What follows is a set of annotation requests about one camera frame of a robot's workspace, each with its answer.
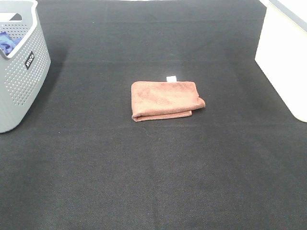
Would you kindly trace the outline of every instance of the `gray laundry basket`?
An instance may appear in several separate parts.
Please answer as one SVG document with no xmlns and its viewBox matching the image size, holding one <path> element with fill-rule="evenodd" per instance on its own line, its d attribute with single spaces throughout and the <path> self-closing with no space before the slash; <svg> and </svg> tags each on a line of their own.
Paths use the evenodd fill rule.
<svg viewBox="0 0 307 230">
<path fill-rule="evenodd" d="M 35 0 L 0 0 L 0 32 L 22 38 L 8 56 L 0 49 L 0 133 L 21 122 L 49 70 L 50 57 L 36 6 Z M 4 20 L 15 13 L 21 17 Z"/>
</svg>

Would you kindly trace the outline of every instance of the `brown towel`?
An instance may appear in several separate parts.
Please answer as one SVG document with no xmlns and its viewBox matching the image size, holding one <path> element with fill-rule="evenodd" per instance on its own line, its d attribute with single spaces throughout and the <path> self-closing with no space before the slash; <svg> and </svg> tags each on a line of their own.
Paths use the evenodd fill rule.
<svg viewBox="0 0 307 230">
<path fill-rule="evenodd" d="M 205 107 L 191 81 L 137 81 L 131 86 L 132 119 L 146 121 L 191 116 Z"/>
</svg>

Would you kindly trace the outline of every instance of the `black carpet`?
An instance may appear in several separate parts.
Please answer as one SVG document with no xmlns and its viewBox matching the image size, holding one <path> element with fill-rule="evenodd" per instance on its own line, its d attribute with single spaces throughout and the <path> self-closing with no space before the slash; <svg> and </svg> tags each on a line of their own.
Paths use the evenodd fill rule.
<svg viewBox="0 0 307 230">
<path fill-rule="evenodd" d="M 254 61 L 258 0 L 37 10 L 52 64 L 0 135 L 1 230 L 307 229 L 307 124 Z M 207 107 L 135 123 L 131 84 L 171 75 Z"/>
</svg>

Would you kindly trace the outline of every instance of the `white label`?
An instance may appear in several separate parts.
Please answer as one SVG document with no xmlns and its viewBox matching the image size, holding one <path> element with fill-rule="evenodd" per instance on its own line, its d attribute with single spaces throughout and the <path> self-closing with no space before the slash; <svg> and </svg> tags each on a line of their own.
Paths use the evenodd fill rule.
<svg viewBox="0 0 307 230">
<path fill-rule="evenodd" d="M 166 77 L 167 82 L 176 82 L 177 78 L 176 76 L 170 76 L 170 77 Z"/>
</svg>

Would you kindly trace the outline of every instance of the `folded towel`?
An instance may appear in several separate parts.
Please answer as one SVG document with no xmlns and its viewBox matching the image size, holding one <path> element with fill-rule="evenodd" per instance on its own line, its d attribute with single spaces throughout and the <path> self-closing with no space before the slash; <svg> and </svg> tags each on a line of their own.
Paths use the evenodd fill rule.
<svg viewBox="0 0 307 230">
<path fill-rule="evenodd" d="M 205 107 L 191 81 L 137 81 L 131 86 L 132 119 L 146 121 L 191 116 Z"/>
<path fill-rule="evenodd" d="M 0 49 L 4 51 L 5 55 L 9 55 L 20 41 L 21 38 L 11 39 L 8 33 L 0 33 Z"/>
</svg>

